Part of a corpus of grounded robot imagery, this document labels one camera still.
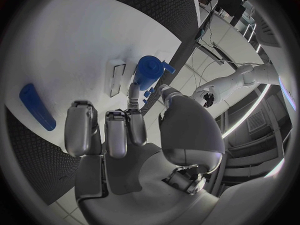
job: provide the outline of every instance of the white table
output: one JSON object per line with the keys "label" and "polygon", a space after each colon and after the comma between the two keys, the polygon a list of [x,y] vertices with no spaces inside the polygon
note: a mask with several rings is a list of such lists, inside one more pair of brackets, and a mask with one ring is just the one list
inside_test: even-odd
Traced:
{"label": "white table", "polygon": [[[122,92],[112,98],[104,92],[107,62],[146,55],[169,62],[180,44],[160,23],[121,2],[53,0],[19,31],[6,61],[5,104],[22,124],[65,152],[67,110],[74,100],[90,100],[98,110],[104,139],[105,112],[127,107]],[[28,83],[34,84],[56,120],[53,131],[42,127],[19,99]]]}

